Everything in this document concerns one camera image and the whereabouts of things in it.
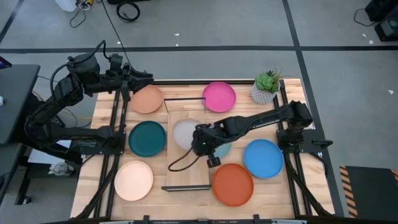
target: white plant pot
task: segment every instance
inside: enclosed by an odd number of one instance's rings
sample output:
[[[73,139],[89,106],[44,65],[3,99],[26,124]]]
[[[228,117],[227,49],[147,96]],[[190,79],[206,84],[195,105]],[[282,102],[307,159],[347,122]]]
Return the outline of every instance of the white plant pot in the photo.
[[[278,94],[278,91],[275,93],[269,93],[268,91],[257,89],[256,82],[254,82],[253,87],[251,88],[251,98],[258,104],[267,104],[270,103],[274,97]]]

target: potted plant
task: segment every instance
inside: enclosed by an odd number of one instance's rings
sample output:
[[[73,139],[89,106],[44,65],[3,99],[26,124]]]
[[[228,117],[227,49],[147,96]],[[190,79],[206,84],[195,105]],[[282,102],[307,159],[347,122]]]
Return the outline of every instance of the potted plant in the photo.
[[[280,71],[269,70],[257,76],[251,88],[251,98],[259,104],[267,104],[274,99],[280,88]]]

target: gray floor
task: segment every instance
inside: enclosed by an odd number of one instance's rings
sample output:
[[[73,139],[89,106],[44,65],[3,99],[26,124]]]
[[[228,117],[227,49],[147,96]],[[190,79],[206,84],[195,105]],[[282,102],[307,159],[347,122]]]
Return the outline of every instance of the gray floor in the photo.
[[[373,27],[353,22],[353,14],[369,0],[289,0],[298,40],[301,46],[378,46],[382,43]],[[15,1],[0,2],[0,29],[8,20]],[[141,17],[133,24],[121,22],[115,7],[107,8],[126,47],[270,45],[293,46],[282,0],[151,0],[139,2]],[[108,47],[120,47],[118,39],[100,4],[86,12],[87,20],[77,29],[69,27],[75,12],[61,11],[55,1],[25,0],[0,43],[1,49],[74,49],[94,47],[105,39]],[[363,12],[358,19],[369,22]],[[283,67],[285,76],[301,78],[294,51],[237,50],[185,52],[128,52],[137,70],[147,70],[156,79],[178,78],[254,78],[274,65]],[[49,77],[69,55],[77,54],[1,54],[12,63],[36,63],[39,75]],[[338,166],[385,167],[398,169],[397,51],[332,51],[303,52],[308,76],[317,102],[333,168]],[[108,64],[101,54],[97,59],[102,71]],[[66,75],[58,74],[57,80]],[[49,81],[38,79],[34,90],[48,97]],[[95,98],[70,108],[76,115],[91,116]],[[62,115],[69,126],[70,116]],[[78,125],[86,124],[79,119]],[[34,223],[68,218],[76,182],[38,180],[30,191],[39,198],[33,206],[15,206],[12,188],[18,186],[18,175],[0,207],[0,222]],[[53,211],[51,216],[45,212]]]

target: yellow and black striped tape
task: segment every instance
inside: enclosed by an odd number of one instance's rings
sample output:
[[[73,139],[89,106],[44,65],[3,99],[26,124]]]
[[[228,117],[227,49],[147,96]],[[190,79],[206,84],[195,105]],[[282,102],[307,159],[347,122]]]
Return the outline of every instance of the yellow and black striped tape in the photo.
[[[344,194],[346,196],[349,217],[356,218],[358,217],[358,212],[356,211],[353,189],[351,188],[348,171],[345,166],[340,166],[340,176],[343,183]]]
[[[391,172],[394,174],[394,177],[396,178],[397,185],[398,185],[398,172],[394,169],[391,169]]]

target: teal plate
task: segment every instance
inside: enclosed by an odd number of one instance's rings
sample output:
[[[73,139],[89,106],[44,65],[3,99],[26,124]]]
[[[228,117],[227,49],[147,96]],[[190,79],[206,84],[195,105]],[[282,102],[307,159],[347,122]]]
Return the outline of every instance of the teal plate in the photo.
[[[166,132],[154,121],[137,124],[129,135],[130,150],[137,156],[154,156],[164,148],[165,144]]]

